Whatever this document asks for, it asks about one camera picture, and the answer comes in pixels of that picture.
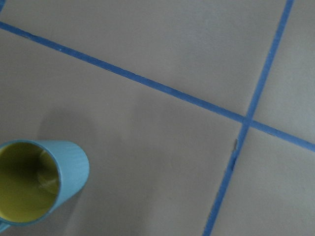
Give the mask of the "blue mug yellow inside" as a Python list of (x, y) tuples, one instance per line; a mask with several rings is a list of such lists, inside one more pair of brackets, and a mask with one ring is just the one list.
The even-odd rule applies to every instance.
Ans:
[(0, 146), (0, 230), (34, 224), (79, 192), (90, 164), (75, 143), (13, 140)]

